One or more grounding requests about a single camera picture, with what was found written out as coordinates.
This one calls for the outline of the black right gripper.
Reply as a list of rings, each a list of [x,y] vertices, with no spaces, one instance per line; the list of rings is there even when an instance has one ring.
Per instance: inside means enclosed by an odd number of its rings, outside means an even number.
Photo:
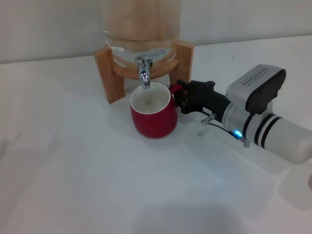
[[[181,113],[201,112],[205,115],[208,109],[216,115],[215,120],[222,122],[224,113],[231,102],[223,95],[214,90],[215,82],[177,80],[177,90],[182,92],[174,93],[175,105],[181,109]]]

